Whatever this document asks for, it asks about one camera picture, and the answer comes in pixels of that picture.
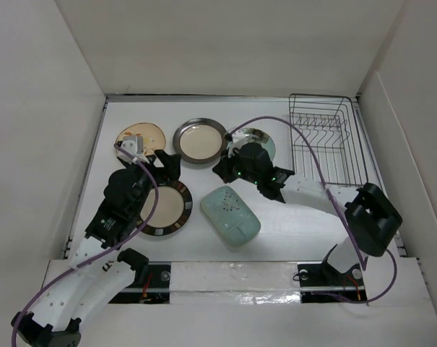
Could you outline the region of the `grey rimmed cream plate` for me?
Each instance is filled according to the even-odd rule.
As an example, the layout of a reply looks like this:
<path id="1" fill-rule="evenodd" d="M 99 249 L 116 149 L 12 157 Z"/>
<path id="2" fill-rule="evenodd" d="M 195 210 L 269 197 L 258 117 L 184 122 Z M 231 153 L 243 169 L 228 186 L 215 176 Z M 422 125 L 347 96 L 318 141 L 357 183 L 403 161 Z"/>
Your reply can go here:
<path id="1" fill-rule="evenodd" d="M 214 119 L 190 119 L 175 131 L 173 149 L 186 162 L 211 163 L 227 146 L 226 132 L 224 126 Z"/>

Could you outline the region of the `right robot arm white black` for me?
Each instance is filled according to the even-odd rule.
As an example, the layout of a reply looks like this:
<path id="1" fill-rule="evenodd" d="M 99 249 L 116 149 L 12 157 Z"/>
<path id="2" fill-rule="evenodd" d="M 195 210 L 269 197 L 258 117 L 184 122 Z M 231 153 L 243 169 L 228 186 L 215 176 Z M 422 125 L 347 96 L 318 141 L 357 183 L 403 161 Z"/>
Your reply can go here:
<path id="1" fill-rule="evenodd" d="M 340 202 L 325 183 L 275 166 L 267 151 L 255 142 L 232 155 L 224 151 L 212 170 L 226 184 L 242 179 L 254 184 L 268 200 L 306 206 L 340 219 L 347 238 L 334 245 L 319 264 L 298 270 L 312 287 L 341 286 L 361 261 L 383 256 L 402 225 L 402 216 L 377 185 L 366 183 L 357 188 L 352 201 Z"/>

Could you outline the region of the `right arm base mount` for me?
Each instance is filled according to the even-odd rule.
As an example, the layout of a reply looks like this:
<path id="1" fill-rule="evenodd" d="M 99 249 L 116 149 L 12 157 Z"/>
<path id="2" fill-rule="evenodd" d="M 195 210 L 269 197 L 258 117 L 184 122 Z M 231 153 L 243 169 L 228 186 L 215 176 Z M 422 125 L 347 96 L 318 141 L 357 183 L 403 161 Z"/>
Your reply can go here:
<path id="1" fill-rule="evenodd" d="M 323 272 L 320 262 L 298 263 L 293 281 L 298 283 L 303 304 L 365 302 L 368 300 L 359 264 L 347 273 Z"/>

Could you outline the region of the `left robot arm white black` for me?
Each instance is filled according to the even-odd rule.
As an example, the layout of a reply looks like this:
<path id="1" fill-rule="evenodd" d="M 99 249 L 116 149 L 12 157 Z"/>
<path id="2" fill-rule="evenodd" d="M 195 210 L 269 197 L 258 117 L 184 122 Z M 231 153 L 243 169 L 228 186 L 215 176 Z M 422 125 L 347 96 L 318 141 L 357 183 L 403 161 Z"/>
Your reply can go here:
<path id="1" fill-rule="evenodd" d="M 78 346 L 83 324 L 123 288 L 143 285 L 149 260 L 125 245 L 146 223 L 137 224 L 149 194 L 177 181 L 181 156 L 155 150 L 145 159 L 127 151 L 124 167 L 114 171 L 104 199 L 85 229 L 69 267 L 48 282 L 12 319 L 11 345 Z"/>

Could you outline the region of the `dark patterned rim plate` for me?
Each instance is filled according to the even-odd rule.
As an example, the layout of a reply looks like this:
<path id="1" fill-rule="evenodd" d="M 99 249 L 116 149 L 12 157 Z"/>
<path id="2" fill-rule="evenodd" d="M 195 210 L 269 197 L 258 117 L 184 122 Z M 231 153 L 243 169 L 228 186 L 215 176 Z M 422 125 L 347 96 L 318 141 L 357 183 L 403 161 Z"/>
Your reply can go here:
<path id="1" fill-rule="evenodd" d="M 190 218 L 193 199 L 189 188 L 181 181 L 169 181 L 158 188 L 160 196 L 153 216 L 141 230 L 148 236 L 174 234 Z"/>

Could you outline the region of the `light blue floral plate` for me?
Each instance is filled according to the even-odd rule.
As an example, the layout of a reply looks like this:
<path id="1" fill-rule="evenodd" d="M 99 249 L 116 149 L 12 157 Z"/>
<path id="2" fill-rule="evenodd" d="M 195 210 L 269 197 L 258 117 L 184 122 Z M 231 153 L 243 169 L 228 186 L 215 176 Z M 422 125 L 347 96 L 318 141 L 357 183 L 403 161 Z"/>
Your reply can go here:
<path id="1" fill-rule="evenodd" d="M 241 130 L 247 136 L 247 143 L 258 143 L 265 149 L 269 155 L 270 160 L 274 160 L 276 154 L 276 147 L 273 139 L 260 129 L 244 127 Z"/>

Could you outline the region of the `tan floral round plate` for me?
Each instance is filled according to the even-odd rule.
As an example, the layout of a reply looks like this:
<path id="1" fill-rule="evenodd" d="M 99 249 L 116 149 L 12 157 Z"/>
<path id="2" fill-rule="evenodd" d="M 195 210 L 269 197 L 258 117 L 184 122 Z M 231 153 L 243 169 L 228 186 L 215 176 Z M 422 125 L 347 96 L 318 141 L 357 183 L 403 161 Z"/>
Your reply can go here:
<path id="1" fill-rule="evenodd" d="M 166 138 L 160 127 L 152 123 L 137 123 L 125 128 L 116 138 L 116 142 L 124 135 L 140 135 L 144 140 L 144 155 L 154 150 L 164 150 Z"/>

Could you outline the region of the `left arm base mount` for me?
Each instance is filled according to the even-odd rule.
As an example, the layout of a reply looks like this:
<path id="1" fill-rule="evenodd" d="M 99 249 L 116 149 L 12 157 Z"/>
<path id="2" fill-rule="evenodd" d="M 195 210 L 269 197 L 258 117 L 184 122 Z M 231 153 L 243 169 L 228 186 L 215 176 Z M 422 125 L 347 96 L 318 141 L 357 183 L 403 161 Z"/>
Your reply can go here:
<path id="1" fill-rule="evenodd" d="M 151 262 L 143 280 L 116 294 L 110 304 L 168 304 L 170 302 L 170 262 Z"/>

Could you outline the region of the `green rectangular divided plate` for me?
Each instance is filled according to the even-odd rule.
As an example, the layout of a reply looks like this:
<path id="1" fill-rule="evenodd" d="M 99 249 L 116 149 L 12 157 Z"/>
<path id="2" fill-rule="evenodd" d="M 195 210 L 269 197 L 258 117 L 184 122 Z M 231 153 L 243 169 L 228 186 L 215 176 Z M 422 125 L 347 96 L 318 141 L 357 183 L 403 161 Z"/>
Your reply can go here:
<path id="1" fill-rule="evenodd" d="M 244 249 L 261 230 L 258 217 L 232 187 L 216 188 L 202 199 L 200 208 L 232 252 Z"/>

